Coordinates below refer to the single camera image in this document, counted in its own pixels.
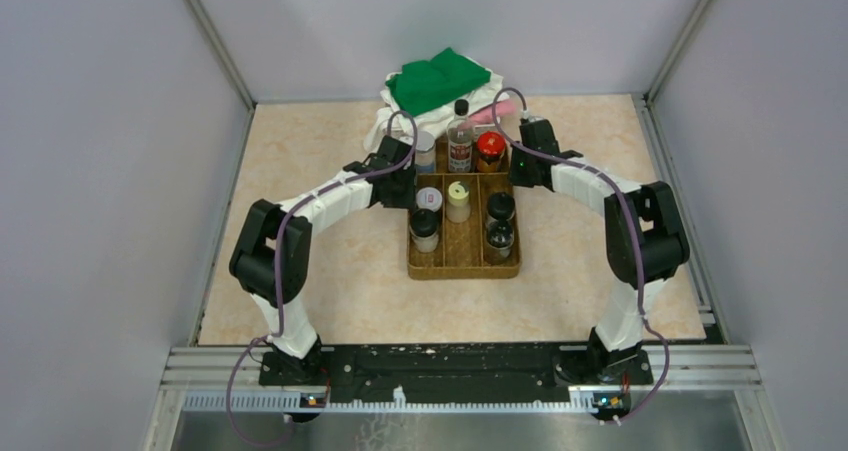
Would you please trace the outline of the red lid chili sauce jar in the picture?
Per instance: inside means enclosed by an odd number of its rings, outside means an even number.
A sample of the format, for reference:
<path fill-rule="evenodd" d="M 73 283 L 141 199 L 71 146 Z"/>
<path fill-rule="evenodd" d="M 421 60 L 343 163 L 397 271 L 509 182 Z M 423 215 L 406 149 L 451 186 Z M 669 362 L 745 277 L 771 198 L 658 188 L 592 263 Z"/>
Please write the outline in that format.
<path fill-rule="evenodd" d="M 497 132 L 489 131 L 477 140 L 478 158 L 476 170 L 479 173 L 498 172 L 506 150 L 505 139 Z"/>

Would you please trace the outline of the pink cloth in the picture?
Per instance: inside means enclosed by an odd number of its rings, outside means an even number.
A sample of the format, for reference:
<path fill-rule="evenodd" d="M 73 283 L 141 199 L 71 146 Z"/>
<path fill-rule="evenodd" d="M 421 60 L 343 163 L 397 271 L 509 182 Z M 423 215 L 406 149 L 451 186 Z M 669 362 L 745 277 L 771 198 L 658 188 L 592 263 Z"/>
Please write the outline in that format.
<path fill-rule="evenodd" d="M 517 107 L 510 99 L 499 101 L 495 105 L 489 105 L 472 114 L 470 114 L 460 125 L 460 128 L 470 128 L 474 126 L 493 126 L 495 121 L 500 120 L 509 115 L 513 115 L 517 111 Z"/>

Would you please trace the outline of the yellow cap clear bottle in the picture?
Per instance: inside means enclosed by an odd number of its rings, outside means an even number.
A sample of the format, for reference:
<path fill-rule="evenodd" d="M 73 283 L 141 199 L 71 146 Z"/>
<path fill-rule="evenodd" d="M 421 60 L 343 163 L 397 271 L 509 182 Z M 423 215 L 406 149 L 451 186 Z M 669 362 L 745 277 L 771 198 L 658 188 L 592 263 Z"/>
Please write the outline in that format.
<path fill-rule="evenodd" d="M 463 223 L 470 218 L 470 188 L 464 181 L 453 181 L 447 188 L 447 219 L 455 224 Z"/>

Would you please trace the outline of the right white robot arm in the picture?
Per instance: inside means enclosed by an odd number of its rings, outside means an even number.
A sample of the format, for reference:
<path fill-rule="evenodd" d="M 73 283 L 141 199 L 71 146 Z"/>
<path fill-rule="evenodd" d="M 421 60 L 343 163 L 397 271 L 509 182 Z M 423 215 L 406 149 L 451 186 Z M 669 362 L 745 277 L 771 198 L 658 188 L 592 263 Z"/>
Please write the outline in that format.
<path fill-rule="evenodd" d="M 580 379 L 612 383 L 636 365 L 650 327 L 649 309 L 690 257 L 674 192 L 663 181 L 616 177 L 578 152 L 561 150 L 544 118 L 521 118 L 519 134 L 511 146 L 510 182 L 566 195 L 604 221 L 605 255 L 615 281 L 576 372 Z"/>

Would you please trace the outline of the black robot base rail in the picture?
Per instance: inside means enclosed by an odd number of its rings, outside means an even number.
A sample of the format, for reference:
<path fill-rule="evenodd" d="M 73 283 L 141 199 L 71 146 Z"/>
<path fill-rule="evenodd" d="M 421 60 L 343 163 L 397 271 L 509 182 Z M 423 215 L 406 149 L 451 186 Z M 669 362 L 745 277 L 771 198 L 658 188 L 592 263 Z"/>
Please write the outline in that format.
<path fill-rule="evenodd" d="M 318 387 L 333 404 L 391 401 L 397 390 L 411 404 L 565 403 L 579 385 L 616 391 L 651 385 L 645 351 L 606 357 L 576 342 L 317 345 L 297 359 L 263 354 L 258 382 L 293 390 Z"/>

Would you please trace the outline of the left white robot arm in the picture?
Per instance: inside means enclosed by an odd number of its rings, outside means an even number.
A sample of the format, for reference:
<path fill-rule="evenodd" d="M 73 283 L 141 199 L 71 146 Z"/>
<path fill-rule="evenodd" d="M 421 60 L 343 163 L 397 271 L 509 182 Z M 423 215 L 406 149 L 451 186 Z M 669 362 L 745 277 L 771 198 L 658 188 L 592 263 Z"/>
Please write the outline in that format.
<path fill-rule="evenodd" d="M 345 165 L 322 185 L 280 202 L 260 199 L 246 215 L 229 261 L 229 273 L 253 299 L 268 331 L 263 384 L 315 385 L 326 376 L 321 342 L 300 294 L 312 239 L 347 216 L 381 205 L 410 210 L 416 204 L 413 138 L 385 136 L 363 161 Z"/>

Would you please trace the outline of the silver lid spice jar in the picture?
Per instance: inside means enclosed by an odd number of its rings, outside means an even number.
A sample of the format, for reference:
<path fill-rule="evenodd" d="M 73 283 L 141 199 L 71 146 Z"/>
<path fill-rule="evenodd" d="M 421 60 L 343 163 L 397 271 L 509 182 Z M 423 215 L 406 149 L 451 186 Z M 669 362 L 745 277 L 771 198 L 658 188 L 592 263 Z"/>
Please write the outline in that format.
<path fill-rule="evenodd" d="M 419 133 L 416 141 L 415 166 L 419 174 L 436 171 L 436 140 L 428 132 Z"/>

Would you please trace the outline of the black cap squeeze bottle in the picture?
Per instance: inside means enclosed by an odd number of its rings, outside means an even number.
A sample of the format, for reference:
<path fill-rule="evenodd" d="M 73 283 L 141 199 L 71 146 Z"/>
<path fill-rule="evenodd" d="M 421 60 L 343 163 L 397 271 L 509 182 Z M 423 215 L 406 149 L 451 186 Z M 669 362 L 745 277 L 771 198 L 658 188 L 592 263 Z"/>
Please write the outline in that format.
<path fill-rule="evenodd" d="M 433 252 L 439 242 L 440 220 L 429 209 L 414 211 L 409 219 L 409 232 L 415 249 L 420 253 Z"/>
<path fill-rule="evenodd" d="M 516 211 L 515 199 L 507 192 L 491 194 L 486 202 L 485 227 L 488 228 L 496 221 L 511 222 Z"/>

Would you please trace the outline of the black lid pepper shaker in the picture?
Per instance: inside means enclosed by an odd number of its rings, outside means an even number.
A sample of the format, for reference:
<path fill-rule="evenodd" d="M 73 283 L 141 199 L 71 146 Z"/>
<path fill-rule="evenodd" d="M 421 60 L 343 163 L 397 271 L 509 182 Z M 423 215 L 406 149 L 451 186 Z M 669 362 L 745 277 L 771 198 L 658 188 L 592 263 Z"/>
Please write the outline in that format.
<path fill-rule="evenodd" d="M 491 265 L 505 263 L 512 254 L 515 232 L 512 224 L 506 220 L 490 223 L 486 231 L 484 259 Z"/>

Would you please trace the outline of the woven bamboo divided tray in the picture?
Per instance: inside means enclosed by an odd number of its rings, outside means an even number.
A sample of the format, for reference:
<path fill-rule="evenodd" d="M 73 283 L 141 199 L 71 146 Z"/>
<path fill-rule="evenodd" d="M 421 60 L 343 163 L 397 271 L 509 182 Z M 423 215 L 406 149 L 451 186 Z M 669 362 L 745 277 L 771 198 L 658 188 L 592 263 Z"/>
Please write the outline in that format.
<path fill-rule="evenodd" d="M 448 171 L 448 143 L 440 139 L 435 143 L 436 171 L 417 177 L 417 187 L 434 187 L 443 196 L 449 185 L 462 181 L 470 188 L 470 217 L 462 223 L 453 223 L 441 215 L 439 240 L 434 251 L 419 252 L 413 242 L 407 242 L 407 272 L 413 280 L 448 279 L 512 279 L 522 265 L 518 218 L 513 217 L 514 242 L 510 255 L 504 262 L 491 264 L 485 259 L 487 204 L 492 194 L 513 193 L 508 179 L 509 157 L 503 156 L 500 170 L 494 173 L 450 173 Z"/>

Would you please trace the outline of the white cloth pile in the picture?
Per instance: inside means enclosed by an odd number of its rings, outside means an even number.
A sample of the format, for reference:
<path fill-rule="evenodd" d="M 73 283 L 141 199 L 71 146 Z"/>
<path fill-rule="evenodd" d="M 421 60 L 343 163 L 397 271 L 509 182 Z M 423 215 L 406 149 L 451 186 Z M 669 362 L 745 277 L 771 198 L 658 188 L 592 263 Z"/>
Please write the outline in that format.
<path fill-rule="evenodd" d="M 490 68 L 487 68 L 487 71 L 491 73 L 491 79 L 487 84 L 461 96 L 461 99 L 465 99 L 469 103 L 469 115 L 493 105 L 495 94 L 504 87 L 502 75 L 495 73 Z M 388 120 L 390 116 L 400 109 L 388 87 L 384 87 L 379 96 L 383 101 L 383 106 L 377 110 L 375 122 L 363 139 L 363 149 L 366 151 L 374 151 L 377 148 L 379 141 L 389 128 Z M 498 102 L 505 99 L 510 99 L 510 97 L 507 94 L 502 94 L 498 98 Z M 454 105 L 452 103 L 444 104 L 413 117 L 418 131 L 426 131 L 434 138 L 439 138 L 446 132 L 447 126 L 453 118 Z M 412 135 L 411 123 L 405 118 L 395 119 L 389 129 L 392 132 L 399 132 L 401 135 Z"/>

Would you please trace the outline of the white lid brown sauce jar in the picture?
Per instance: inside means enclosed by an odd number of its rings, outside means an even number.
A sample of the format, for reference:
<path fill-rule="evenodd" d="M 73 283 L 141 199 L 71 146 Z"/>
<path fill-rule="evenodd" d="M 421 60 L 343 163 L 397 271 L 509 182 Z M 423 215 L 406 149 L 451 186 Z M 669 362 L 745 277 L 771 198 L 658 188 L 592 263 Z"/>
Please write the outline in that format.
<path fill-rule="evenodd" d="M 435 187 L 427 186 L 419 189 L 416 193 L 416 206 L 418 209 L 427 209 L 440 212 L 444 203 L 441 191 Z"/>

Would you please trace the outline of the green folded cloth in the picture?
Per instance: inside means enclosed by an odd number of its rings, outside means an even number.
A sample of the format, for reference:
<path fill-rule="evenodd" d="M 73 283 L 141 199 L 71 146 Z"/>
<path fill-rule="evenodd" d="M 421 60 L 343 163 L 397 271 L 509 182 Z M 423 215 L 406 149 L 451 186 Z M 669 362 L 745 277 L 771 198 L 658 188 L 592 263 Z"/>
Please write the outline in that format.
<path fill-rule="evenodd" d="M 448 47 L 429 60 L 404 64 L 385 81 L 390 96 L 416 117 L 487 85 L 492 72 Z"/>

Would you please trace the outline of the dark bottle red white label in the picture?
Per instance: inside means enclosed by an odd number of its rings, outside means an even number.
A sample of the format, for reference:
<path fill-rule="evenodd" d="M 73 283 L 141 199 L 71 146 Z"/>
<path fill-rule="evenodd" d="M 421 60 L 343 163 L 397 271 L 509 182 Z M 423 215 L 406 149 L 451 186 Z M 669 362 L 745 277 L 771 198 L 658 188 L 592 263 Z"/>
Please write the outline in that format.
<path fill-rule="evenodd" d="M 469 103 L 458 99 L 454 103 L 454 118 L 447 128 L 448 171 L 469 173 L 473 155 L 473 124 L 468 119 Z"/>

